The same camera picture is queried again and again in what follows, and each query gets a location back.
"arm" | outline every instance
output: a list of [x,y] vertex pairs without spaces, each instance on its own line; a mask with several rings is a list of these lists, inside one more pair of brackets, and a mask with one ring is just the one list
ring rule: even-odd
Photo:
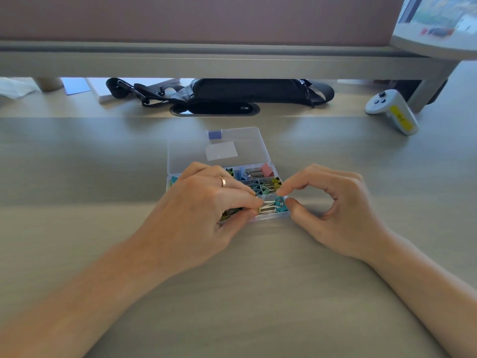
[[[0,357],[82,357],[139,298],[223,250],[262,203],[222,168],[192,164],[133,236],[0,329]],[[218,228],[238,207],[251,210]]]
[[386,228],[360,175],[312,165],[277,194],[307,186],[324,190],[334,203],[319,218],[287,198],[291,218],[323,245],[373,267],[452,357],[477,357],[477,292]]

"wooden table surface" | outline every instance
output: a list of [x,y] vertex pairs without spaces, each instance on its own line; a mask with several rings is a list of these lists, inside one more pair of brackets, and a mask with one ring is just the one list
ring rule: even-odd
[[[475,80],[456,72],[459,83]],[[62,91],[0,101],[0,324],[140,225],[165,191],[166,139],[182,130],[257,126],[283,178],[313,162],[363,174],[391,228],[477,287],[477,119],[472,89],[449,85],[411,138],[379,116],[318,117],[363,115],[374,94],[363,89],[339,92],[327,109],[264,105],[240,118],[157,118],[167,110]],[[316,211],[331,204],[313,189],[293,195]],[[223,253],[155,289],[88,357],[446,354],[368,266],[284,219],[249,224]]]

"white label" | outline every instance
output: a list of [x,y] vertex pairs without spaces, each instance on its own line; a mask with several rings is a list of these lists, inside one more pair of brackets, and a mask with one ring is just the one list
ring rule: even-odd
[[239,156],[233,142],[209,144],[206,147],[206,155],[207,161]]

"hand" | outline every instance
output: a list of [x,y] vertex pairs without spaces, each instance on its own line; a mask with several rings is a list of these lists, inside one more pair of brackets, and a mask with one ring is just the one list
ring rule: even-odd
[[[226,180],[224,188],[217,176]],[[145,255],[143,266],[155,271],[159,280],[165,279],[222,251],[262,204],[248,186],[220,166],[192,163],[131,240]],[[218,225],[225,210],[241,207],[246,209]]]
[[339,254],[367,261],[383,252],[390,231],[371,207],[369,192],[359,174],[311,165],[283,182],[277,195],[285,196],[307,186],[322,189],[334,203],[319,218],[294,198],[287,198],[293,221]]

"book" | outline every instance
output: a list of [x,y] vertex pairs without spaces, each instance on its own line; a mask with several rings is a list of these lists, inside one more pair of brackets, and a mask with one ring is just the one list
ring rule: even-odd
[[[91,88],[93,95],[99,103],[108,102],[113,100],[109,89],[106,87],[106,80],[109,78],[86,78],[86,82]],[[180,78],[120,78],[125,82],[134,84],[143,84],[146,86],[154,84],[178,84]]]

